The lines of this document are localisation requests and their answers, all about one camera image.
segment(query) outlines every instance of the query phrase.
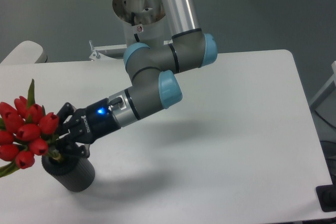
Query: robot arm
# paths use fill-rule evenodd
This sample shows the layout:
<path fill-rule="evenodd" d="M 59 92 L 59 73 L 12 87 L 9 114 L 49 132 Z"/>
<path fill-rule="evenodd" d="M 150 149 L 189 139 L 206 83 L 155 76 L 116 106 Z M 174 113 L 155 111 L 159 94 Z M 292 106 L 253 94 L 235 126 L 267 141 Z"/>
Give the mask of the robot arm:
<path fill-rule="evenodd" d="M 92 144 L 96 139 L 181 101 L 176 73 L 200 68 L 217 58 L 214 38 L 203 34 L 192 0 L 162 0 L 173 34 L 172 44 L 150 48 L 130 45 L 124 53 L 132 86 L 85 109 L 66 103 L 59 112 L 60 142 Z M 70 121 L 64 120 L 72 115 Z"/>

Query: white table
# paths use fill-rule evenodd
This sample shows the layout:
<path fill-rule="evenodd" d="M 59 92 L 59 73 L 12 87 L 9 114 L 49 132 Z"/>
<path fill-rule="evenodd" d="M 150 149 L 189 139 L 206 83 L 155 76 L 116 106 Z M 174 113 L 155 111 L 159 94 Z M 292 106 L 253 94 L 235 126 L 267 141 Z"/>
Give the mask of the white table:
<path fill-rule="evenodd" d="M 0 101 L 57 112 L 129 87 L 122 60 L 0 66 Z M 272 223 L 331 218 L 331 184 L 293 57 L 221 54 L 178 74 L 182 102 L 91 146 L 93 184 L 71 193 L 36 164 L 0 179 L 1 223 Z"/>

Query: tulip bouquet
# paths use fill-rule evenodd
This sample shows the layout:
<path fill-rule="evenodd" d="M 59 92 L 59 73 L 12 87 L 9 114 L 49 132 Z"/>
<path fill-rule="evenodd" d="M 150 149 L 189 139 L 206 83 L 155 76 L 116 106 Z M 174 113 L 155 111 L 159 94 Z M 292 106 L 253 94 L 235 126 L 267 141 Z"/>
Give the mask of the tulip bouquet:
<path fill-rule="evenodd" d="M 16 108 L 0 103 L 0 158 L 9 164 L 0 167 L 0 177 L 19 169 L 31 167 L 34 155 L 45 155 L 61 162 L 63 157 L 52 150 L 58 135 L 54 134 L 59 118 L 54 113 L 46 114 L 45 108 L 35 103 L 34 80 L 27 98 L 14 100 Z"/>

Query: cable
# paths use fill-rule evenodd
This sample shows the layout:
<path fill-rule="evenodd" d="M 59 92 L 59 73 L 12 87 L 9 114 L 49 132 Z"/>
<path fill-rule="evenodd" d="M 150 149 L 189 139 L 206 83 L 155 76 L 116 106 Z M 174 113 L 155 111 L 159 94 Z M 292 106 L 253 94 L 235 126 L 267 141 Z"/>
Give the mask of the cable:
<path fill-rule="evenodd" d="M 328 126 L 332 127 L 333 129 L 336 130 L 336 126 L 332 125 L 331 123 L 329 123 L 326 119 L 324 119 L 324 117 L 322 117 L 316 110 L 314 111 L 315 114 L 322 120 L 324 121 Z"/>

